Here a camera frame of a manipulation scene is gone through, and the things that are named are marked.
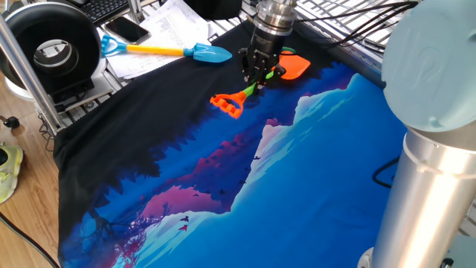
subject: toy shovel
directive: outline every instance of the toy shovel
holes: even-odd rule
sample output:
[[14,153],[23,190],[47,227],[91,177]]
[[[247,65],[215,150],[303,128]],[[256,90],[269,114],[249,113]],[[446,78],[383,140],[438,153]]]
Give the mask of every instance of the toy shovel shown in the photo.
[[[108,49],[111,40],[117,45],[113,49]],[[101,48],[103,55],[109,55],[115,52],[139,52],[148,54],[161,54],[170,56],[185,56],[193,57],[194,60],[199,60],[206,63],[223,63],[231,58],[231,53],[224,48],[204,45],[197,43],[193,48],[159,48],[147,45],[129,45],[118,42],[115,38],[105,34],[101,40]]]

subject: smartphone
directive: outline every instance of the smartphone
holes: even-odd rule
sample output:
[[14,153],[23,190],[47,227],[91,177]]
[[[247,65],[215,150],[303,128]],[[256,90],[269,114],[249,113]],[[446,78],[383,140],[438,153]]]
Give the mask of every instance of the smartphone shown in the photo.
[[124,17],[106,24],[106,30],[124,39],[129,44],[138,44],[150,37],[150,32]]

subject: white paper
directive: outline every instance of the white paper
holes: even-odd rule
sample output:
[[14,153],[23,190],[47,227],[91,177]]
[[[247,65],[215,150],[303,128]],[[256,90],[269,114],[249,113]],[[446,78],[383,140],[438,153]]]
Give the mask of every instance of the white paper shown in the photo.
[[[148,20],[141,23],[141,27],[151,33],[151,37],[141,45],[192,48],[197,42],[210,44],[208,23],[204,19],[182,0],[169,0],[167,3],[167,6],[150,14]],[[146,74],[179,58],[181,57],[133,53],[107,56],[116,75],[127,79]]]
[[[165,4],[161,6],[161,8],[158,9],[158,12],[161,12],[162,10],[170,10],[172,8],[178,8],[179,10],[181,10],[182,13],[185,15],[185,17],[187,18],[187,20],[189,22],[192,22],[195,25],[203,25],[203,24],[208,25],[208,22],[206,22],[199,14],[197,14],[183,0],[168,0],[167,2],[165,2]],[[216,31],[215,29],[213,29],[213,26],[210,26],[207,38],[212,37],[215,33]]]

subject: black cable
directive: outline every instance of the black cable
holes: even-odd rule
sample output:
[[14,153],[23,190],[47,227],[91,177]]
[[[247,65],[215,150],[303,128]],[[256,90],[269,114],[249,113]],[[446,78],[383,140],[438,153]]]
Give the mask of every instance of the black cable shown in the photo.
[[390,160],[387,164],[385,165],[382,165],[381,167],[379,167],[377,170],[375,170],[375,172],[372,174],[372,180],[383,186],[383,187],[386,187],[386,188],[392,188],[392,185],[389,185],[388,183],[385,183],[385,182],[382,182],[382,181],[379,181],[377,179],[377,176],[383,171],[383,170],[386,170],[387,168],[393,166],[394,164],[398,163],[400,160],[400,156],[396,157],[395,159],[392,159]]
[[386,13],[392,11],[392,10],[395,10],[397,9],[398,7],[392,7],[392,8],[389,8],[388,10],[384,11],[384,12],[381,12],[379,13],[378,15],[376,15],[375,17],[373,17],[371,20],[369,20],[368,22],[365,22],[363,25],[360,25],[359,27],[357,27],[352,33],[349,34],[349,36],[347,36],[346,38],[338,41],[338,42],[334,42],[332,44],[329,44],[331,46],[337,46],[337,45],[341,45],[341,44],[344,44],[345,42],[348,42],[350,40],[353,40],[357,37],[360,37],[361,35],[367,33],[368,31],[371,31],[373,30],[375,27],[378,27],[379,25],[381,25],[383,22],[386,22],[387,20],[393,18],[394,16],[402,13],[402,12],[405,12],[406,10],[412,8],[412,7],[402,7],[396,11],[394,11],[393,13],[391,13],[390,15],[386,16],[385,18],[373,23],[371,26],[369,26],[368,28],[365,28],[363,31],[360,31],[362,28],[366,27],[367,25],[369,25],[371,22],[373,22],[374,20],[377,20],[380,16],[383,16],[385,15]]
[[392,4],[382,4],[382,5],[375,6],[375,7],[368,7],[368,8],[364,8],[362,10],[357,10],[357,11],[353,11],[353,12],[350,12],[350,13],[345,13],[345,14],[341,14],[341,15],[337,15],[337,16],[328,16],[328,17],[324,17],[324,18],[315,18],[315,19],[300,19],[300,20],[296,20],[295,22],[315,22],[315,21],[327,20],[327,19],[339,19],[339,18],[344,18],[346,16],[352,16],[352,15],[364,13],[364,12],[367,12],[367,11],[378,10],[378,9],[382,9],[382,8],[386,8],[386,7],[395,7],[395,8],[404,7],[404,6],[416,7],[417,5],[418,5],[417,1],[402,1],[402,2],[397,2],[397,3],[392,3]]
[[[382,26],[384,26],[384,27],[380,27],[380,28],[378,28],[378,29],[376,29],[376,30],[374,30],[374,31],[369,32],[369,33],[366,34],[364,37],[362,37],[362,38],[359,39],[359,40],[356,40],[356,41],[355,41],[354,43],[352,43],[352,44],[342,45],[341,47],[346,48],[346,47],[349,47],[349,46],[351,46],[351,45],[355,45],[355,44],[358,43],[358,42],[365,41],[366,38],[369,37],[369,35],[374,34],[374,33],[378,32],[378,31],[384,30],[384,29],[386,29],[386,28],[389,28],[389,27],[391,27],[391,26],[394,26],[394,25],[397,24],[397,23],[398,23],[398,22],[394,22],[394,23],[391,23],[391,24],[389,24],[389,25],[382,25]],[[384,47],[383,45],[376,44],[376,43],[374,44],[373,42],[369,42],[369,43],[370,43],[371,45],[376,46],[377,48],[385,49],[385,47]]]
[[10,222],[1,212],[0,212],[0,221],[3,222],[10,230],[15,234],[27,241],[33,248],[35,248],[53,268],[60,268],[60,266],[54,261],[54,259],[43,249],[35,240],[26,235],[22,230],[18,229],[12,222]]

